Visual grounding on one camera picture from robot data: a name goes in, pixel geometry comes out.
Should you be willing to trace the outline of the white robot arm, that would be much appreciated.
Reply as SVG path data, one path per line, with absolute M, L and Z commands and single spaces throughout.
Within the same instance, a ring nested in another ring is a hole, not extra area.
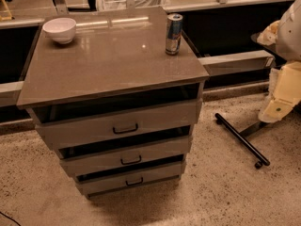
M 259 112 L 266 123 L 281 121 L 301 102 L 301 0 L 295 0 L 281 19 L 269 24 L 257 37 L 257 43 L 275 46 L 286 63 L 272 69 L 269 94 Z

